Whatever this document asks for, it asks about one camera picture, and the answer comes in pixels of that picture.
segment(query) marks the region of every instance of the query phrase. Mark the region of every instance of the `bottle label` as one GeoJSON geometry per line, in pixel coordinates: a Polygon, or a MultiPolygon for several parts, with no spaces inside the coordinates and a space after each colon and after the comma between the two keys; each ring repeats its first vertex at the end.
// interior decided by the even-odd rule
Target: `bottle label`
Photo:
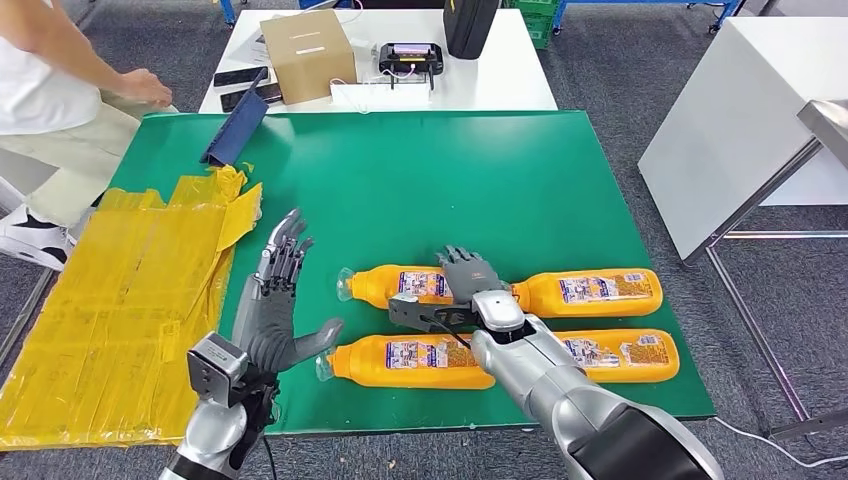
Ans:
{"type": "Polygon", "coordinates": [[[431,272],[401,272],[398,293],[415,296],[453,297],[445,277],[431,272]]]}
{"type": "Polygon", "coordinates": [[[621,354],[631,367],[668,364],[668,351],[656,335],[642,335],[636,343],[622,343],[621,354]]]}
{"type": "Polygon", "coordinates": [[[669,364],[666,346],[656,335],[642,335],[636,343],[622,342],[619,346],[621,356],[588,338],[567,338],[562,343],[577,364],[587,369],[617,368],[622,366],[621,358],[628,367],[669,364]]]}
{"type": "Polygon", "coordinates": [[[583,368],[615,368],[621,365],[618,355],[588,338],[568,338],[562,341],[568,353],[583,368]]]}
{"type": "Polygon", "coordinates": [[[453,339],[386,344],[386,368],[450,368],[477,365],[471,350],[453,339]]]}
{"type": "Polygon", "coordinates": [[[643,273],[611,277],[566,277],[559,280],[565,303],[633,300],[651,296],[651,283],[643,273]]]}

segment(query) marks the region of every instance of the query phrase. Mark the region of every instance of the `cardboard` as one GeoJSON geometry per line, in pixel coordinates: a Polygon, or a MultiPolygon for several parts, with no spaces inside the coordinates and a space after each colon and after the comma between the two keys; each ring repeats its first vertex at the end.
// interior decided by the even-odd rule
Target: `cardboard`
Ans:
{"type": "Polygon", "coordinates": [[[356,83],[353,49],[332,10],[266,20],[259,24],[277,73],[283,103],[330,95],[330,80],[356,83]]]}

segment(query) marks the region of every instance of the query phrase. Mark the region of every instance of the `green mat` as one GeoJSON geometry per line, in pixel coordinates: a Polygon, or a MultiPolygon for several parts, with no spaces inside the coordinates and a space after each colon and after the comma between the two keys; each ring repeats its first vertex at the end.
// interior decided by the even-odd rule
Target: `green mat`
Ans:
{"type": "MultiPolygon", "coordinates": [[[[198,160],[223,121],[222,115],[146,118],[113,186],[152,187],[168,197],[180,175],[204,171],[198,160]]],[[[390,324],[385,311],[339,302],[335,283],[342,267],[435,265],[433,253],[446,243],[479,251],[510,282],[539,272],[651,266],[583,112],[268,116],[242,161],[255,166],[251,183],[264,183],[264,216],[237,247],[220,322],[226,336],[270,230],[295,206],[315,238],[300,277],[296,332],[341,316],[342,344],[407,332],[390,324]]],[[[715,414],[667,302],[646,317],[548,324],[554,330],[669,332],[680,350],[676,377],[608,387],[678,417],[715,414]]],[[[312,362],[280,379],[280,420],[271,433],[530,423],[497,385],[440,391],[365,388],[345,379],[321,383],[312,362]]]]}

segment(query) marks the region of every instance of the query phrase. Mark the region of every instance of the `gray robotic hand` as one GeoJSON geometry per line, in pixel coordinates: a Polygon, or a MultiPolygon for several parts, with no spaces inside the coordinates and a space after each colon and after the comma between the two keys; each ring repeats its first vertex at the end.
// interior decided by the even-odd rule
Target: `gray robotic hand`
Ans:
{"type": "Polygon", "coordinates": [[[335,345],[337,318],[318,332],[294,336],[297,279],[312,239],[299,242],[306,224],[295,209],[277,225],[256,272],[242,290],[233,341],[215,332],[188,352],[197,408],[185,438],[160,480],[235,480],[265,427],[279,393],[277,374],[335,345]]]}
{"type": "Polygon", "coordinates": [[[318,332],[294,337],[297,280],[312,237],[298,243],[306,229],[294,209],[277,225],[262,251],[256,273],[245,281],[233,327],[233,343],[261,370],[282,372],[335,345],[338,318],[318,332]]]}
{"type": "MultiPolygon", "coordinates": [[[[474,359],[554,438],[569,479],[724,478],[706,447],[674,417],[590,380],[548,327],[521,311],[479,254],[446,250],[447,256],[437,254],[445,280],[457,303],[469,304],[469,324],[479,327],[471,337],[474,359]]],[[[413,307],[394,299],[390,315],[413,307]]]]}
{"type": "Polygon", "coordinates": [[[436,258],[445,272],[455,303],[468,303],[475,293],[504,289],[498,274],[479,253],[468,253],[462,247],[451,245],[445,250],[447,256],[436,253],[436,258]]]}

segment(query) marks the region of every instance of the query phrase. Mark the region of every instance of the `orange bottle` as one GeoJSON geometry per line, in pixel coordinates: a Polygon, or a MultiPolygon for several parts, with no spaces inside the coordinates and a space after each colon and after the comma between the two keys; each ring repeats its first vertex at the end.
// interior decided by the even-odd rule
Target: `orange bottle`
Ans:
{"type": "MultiPolygon", "coordinates": [[[[356,298],[387,309],[398,293],[428,304],[450,304],[453,297],[439,267],[382,265],[367,272],[343,269],[339,299],[356,298]]],[[[657,274],[646,268],[607,268],[540,273],[512,285],[521,309],[542,318],[647,315],[662,304],[657,274]]]]}
{"type": "Polygon", "coordinates": [[[383,310],[389,308],[389,299],[398,293],[415,295],[421,303],[453,303],[453,294],[439,267],[382,265],[358,273],[344,268],[336,287],[341,301],[356,298],[383,310]]]}
{"type": "MultiPolygon", "coordinates": [[[[554,335],[596,382],[662,382],[680,369],[674,341],[661,330],[554,335]]],[[[366,387],[482,390],[495,383],[474,361],[471,350],[448,334],[371,335],[319,356],[316,364],[322,380],[348,378],[366,387]]]]}
{"type": "Polygon", "coordinates": [[[630,317],[662,305],[657,274],[646,268],[540,273],[512,286],[521,309],[542,318],[630,317]]]}

